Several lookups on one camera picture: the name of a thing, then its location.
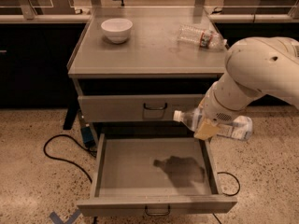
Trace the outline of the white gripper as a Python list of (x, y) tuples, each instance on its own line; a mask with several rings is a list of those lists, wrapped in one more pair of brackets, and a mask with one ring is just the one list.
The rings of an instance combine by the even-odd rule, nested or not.
[(208, 100), (202, 100), (200, 103), (203, 118), (194, 132), (194, 137), (200, 140), (207, 140), (216, 135), (220, 129), (218, 124), (232, 123), (243, 111), (231, 110), (218, 103), (212, 104)]

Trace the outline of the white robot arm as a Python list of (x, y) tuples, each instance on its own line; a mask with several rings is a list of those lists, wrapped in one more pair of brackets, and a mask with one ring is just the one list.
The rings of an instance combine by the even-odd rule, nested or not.
[(299, 108), (299, 42), (288, 37), (247, 37), (234, 43), (225, 72), (200, 102), (203, 117), (194, 136), (216, 135), (253, 101), (265, 95)]

